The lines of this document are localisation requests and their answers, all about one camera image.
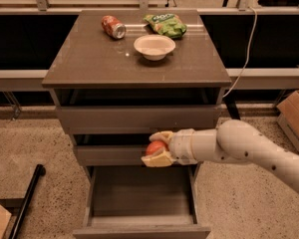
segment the green chip bag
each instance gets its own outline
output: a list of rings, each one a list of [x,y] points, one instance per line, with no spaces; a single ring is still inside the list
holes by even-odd
[[[147,14],[144,19],[149,22],[156,33],[172,39],[182,37],[187,30],[187,26],[175,14]]]

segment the soda can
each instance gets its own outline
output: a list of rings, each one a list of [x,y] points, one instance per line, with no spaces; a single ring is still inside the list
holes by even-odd
[[[121,39],[126,34],[126,26],[114,16],[104,16],[101,25],[104,31],[115,39]]]

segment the bowl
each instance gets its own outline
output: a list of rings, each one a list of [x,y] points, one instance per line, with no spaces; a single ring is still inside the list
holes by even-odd
[[[170,37],[161,35],[146,35],[137,38],[134,42],[136,50],[152,61],[163,59],[175,49],[175,41]]]

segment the desk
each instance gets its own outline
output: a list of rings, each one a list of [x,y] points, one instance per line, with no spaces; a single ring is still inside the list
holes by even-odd
[[[43,81],[91,180],[77,238],[201,239],[210,231],[195,215],[196,167],[150,169],[141,162],[153,132],[215,127],[230,85],[197,12],[168,12],[188,30],[158,62],[146,60],[133,46],[137,37],[151,33],[144,12],[82,12]],[[106,14],[126,24],[122,40],[103,31]]]

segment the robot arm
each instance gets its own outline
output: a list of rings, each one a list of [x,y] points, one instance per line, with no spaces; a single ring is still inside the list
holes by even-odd
[[[142,158],[147,166],[183,165],[203,161],[255,163],[299,193],[299,155],[279,147],[256,128],[241,120],[229,120],[219,129],[158,132],[150,140],[163,140],[160,149]]]

